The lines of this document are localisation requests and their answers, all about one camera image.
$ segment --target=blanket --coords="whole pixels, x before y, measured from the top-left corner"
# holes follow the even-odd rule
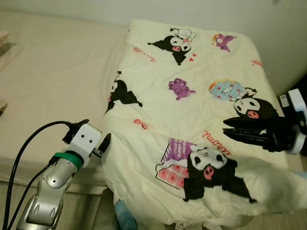
[[[223,120],[282,115],[242,34],[134,20],[104,116],[114,203],[136,222],[199,223],[307,207],[284,152],[236,142]]]

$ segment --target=black cable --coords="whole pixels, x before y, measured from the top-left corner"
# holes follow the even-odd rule
[[[10,229],[12,228],[13,223],[14,223],[14,221],[15,221],[15,218],[16,218],[18,212],[19,212],[19,209],[20,209],[20,207],[21,207],[21,205],[22,205],[22,203],[23,203],[23,201],[24,201],[24,198],[25,198],[27,192],[29,191],[29,189],[30,189],[30,187],[31,187],[31,184],[32,184],[32,183],[36,180],[36,178],[39,177],[39,175],[42,174],[50,165],[51,165],[51,164],[46,165],[41,171],[39,171],[39,173],[36,174],[36,175],[31,179],[31,181],[29,182],[29,184],[28,184],[27,187],[25,188],[24,194],[23,194],[23,196],[20,198],[19,204],[18,204],[18,206],[17,206],[17,208],[16,208],[16,210],[15,210],[15,212],[14,212],[14,215],[13,215],[11,221],[10,221],[10,224],[9,224],[9,227],[7,228],[7,230],[10,230]]]
[[[37,131],[35,131],[23,144],[23,146],[21,147],[21,149],[19,150],[19,153],[17,154],[17,157],[15,159],[13,168],[12,168],[12,172],[11,172],[11,176],[10,176],[10,180],[9,180],[9,184],[8,184],[8,191],[6,194],[6,202],[5,202],[5,212],[4,212],[4,220],[3,220],[3,227],[2,230],[7,230],[8,227],[8,223],[9,223],[9,215],[10,215],[10,205],[11,205],[11,196],[12,196],[12,188],[13,188],[13,183],[14,183],[14,177],[16,174],[16,170],[18,167],[18,163],[19,160],[21,158],[22,153],[24,152],[24,149],[27,147],[27,145],[30,143],[30,141],[42,130],[44,130],[45,128],[48,128],[50,126],[54,126],[57,124],[65,124],[67,126],[70,126],[71,123],[67,122],[67,121],[55,121],[55,122],[51,122],[49,124],[46,124],[42,127],[40,127]]]

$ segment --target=cartoon print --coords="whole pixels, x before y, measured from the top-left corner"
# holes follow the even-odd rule
[[[253,95],[245,95],[234,104],[240,117],[252,119],[267,119],[278,116],[273,105],[263,99],[253,98]]]
[[[141,125],[143,129],[149,129],[149,127],[143,121],[139,119],[134,120],[134,123],[137,125]]]
[[[193,57],[196,57],[197,55],[196,54],[192,54]],[[194,61],[194,59],[192,57],[190,57],[189,61]]]
[[[148,45],[154,45],[162,50],[171,52],[176,63],[180,66],[186,59],[185,55],[191,50],[190,42],[196,34],[190,29],[171,28],[170,31],[175,32],[175,34],[167,36],[164,40],[148,43]]]
[[[109,103],[107,107],[108,112],[110,109],[114,107],[114,102],[120,100],[123,104],[139,104],[139,107],[143,107],[142,103],[140,103],[136,96],[133,94],[132,91],[128,91],[127,85],[123,80],[117,80],[119,75],[121,74],[121,71],[118,72],[118,76],[116,77],[113,86],[112,86],[112,92],[109,96]]]
[[[183,97],[190,96],[191,93],[196,93],[194,90],[190,90],[189,87],[187,86],[187,82],[180,78],[176,78],[174,81],[170,81],[168,86],[169,89],[173,90],[174,93],[176,94],[177,101],[179,101]]]
[[[184,42],[191,42],[193,38],[196,37],[196,33],[192,32],[190,29],[171,28],[170,31],[177,31],[176,36],[182,38]]]
[[[209,92],[219,100],[236,101],[244,95],[256,95],[256,89],[243,87],[234,80],[217,80],[209,86]]]
[[[184,189],[184,201],[204,196],[204,187],[222,186],[238,196],[252,199],[242,178],[235,176],[237,162],[219,150],[171,138],[161,163],[156,165],[156,178],[177,189]]]
[[[184,179],[184,201],[202,198],[205,187],[222,186],[222,190],[248,198],[250,203],[257,202],[251,198],[243,178],[235,176],[235,160],[215,149],[200,146],[193,146],[191,149],[193,152],[187,163],[189,178]]]
[[[228,42],[232,41],[235,38],[236,38],[235,36],[229,36],[229,35],[224,36],[222,34],[216,34],[213,37],[212,41],[216,42],[216,46],[220,47],[223,50],[230,52],[227,44]]]

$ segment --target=beige mattress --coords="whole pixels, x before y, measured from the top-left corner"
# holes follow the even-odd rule
[[[20,147],[42,125],[87,118],[103,131],[128,29],[0,11],[0,30],[10,31],[7,42],[16,43],[0,57],[0,98],[9,104],[0,117],[0,180],[8,181]],[[24,152],[15,182],[27,184],[61,151],[66,132],[58,125],[39,134]],[[92,156],[70,191],[100,194],[106,185],[100,165]]]

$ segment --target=white wall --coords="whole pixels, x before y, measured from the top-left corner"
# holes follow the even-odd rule
[[[0,0],[0,8],[129,24],[147,19],[248,35],[277,94],[307,71],[307,0]]]

